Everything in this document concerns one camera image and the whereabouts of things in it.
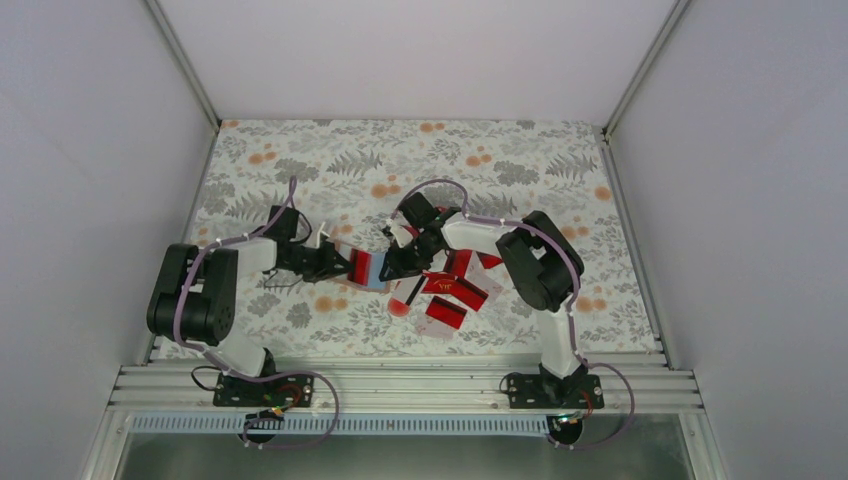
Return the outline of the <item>tan leather card holder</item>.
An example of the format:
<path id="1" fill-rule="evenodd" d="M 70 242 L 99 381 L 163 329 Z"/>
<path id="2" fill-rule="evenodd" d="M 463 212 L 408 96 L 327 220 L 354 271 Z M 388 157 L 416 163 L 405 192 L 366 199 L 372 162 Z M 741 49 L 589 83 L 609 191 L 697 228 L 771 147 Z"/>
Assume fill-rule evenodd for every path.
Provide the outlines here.
<path id="1" fill-rule="evenodd" d="M 369 252 L 354 247 L 351 244 L 336 241 L 337 251 L 352 265 L 350 272 L 331 279 L 360 291 L 387 293 L 391 282 L 380 279 L 380 271 L 384 265 L 385 252 Z"/>

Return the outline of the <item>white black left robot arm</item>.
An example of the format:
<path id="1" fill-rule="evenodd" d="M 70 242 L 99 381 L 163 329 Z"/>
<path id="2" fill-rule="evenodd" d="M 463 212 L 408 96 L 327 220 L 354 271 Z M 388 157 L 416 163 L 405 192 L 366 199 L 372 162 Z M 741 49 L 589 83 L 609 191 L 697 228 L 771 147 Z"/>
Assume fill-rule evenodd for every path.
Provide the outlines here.
<path id="1" fill-rule="evenodd" d="M 147 307 L 148 330 L 201 354 L 255 405 L 278 391 L 273 355 L 235 326 L 237 283 L 254 273 L 289 271 L 307 283 L 347 275 L 353 265 L 326 237 L 313 246 L 297 235 L 302 214 L 274 206 L 267 224 L 201 248 L 177 243 L 165 252 Z"/>

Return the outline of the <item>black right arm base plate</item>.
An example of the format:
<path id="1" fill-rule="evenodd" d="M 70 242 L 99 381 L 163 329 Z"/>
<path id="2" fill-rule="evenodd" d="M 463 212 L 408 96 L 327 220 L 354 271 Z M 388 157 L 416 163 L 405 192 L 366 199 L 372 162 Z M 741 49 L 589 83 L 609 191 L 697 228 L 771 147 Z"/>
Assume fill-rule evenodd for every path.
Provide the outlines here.
<path id="1" fill-rule="evenodd" d="M 597 375 L 572 375 L 564 380 L 541 374 L 513 372 L 502 378 L 499 390 L 511 409 L 603 409 L 605 400 Z"/>

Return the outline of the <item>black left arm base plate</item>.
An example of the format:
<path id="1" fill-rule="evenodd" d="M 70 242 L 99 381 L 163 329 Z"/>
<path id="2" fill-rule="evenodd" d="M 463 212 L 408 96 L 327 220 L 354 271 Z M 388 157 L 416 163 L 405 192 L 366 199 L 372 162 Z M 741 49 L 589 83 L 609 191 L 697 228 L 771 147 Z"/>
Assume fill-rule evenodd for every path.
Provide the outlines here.
<path id="1" fill-rule="evenodd" d="M 249 382 L 221 374 L 212 404 L 216 407 L 309 407 L 315 377 L 289 375 L 269 382 Z"/>

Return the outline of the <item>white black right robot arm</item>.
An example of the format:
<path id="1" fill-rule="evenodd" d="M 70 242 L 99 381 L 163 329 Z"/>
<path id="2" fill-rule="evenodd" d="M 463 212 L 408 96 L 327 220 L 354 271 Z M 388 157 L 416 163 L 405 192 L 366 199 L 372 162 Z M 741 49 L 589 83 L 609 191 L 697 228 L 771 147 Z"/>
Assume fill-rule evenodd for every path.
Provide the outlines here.
<path id="1" fill-rule="evenodd" d="M 383 233 L 390 240 L 382 280 L 413 277 L 429 269 L 436 254 L 470 250 L 502 261 L 514 289 L 535 311 L 542 340 L 541 391 L 555 407 L 580 393 L 588 367 L 574 333 L 573 304 L 585 271 L 574 247 L 553 220 L 535 210 L 517 219 L 472 215 L 458 207 L 443 211 L 415 192 L 400 203 L 407 221 L 390 218 Z"/>

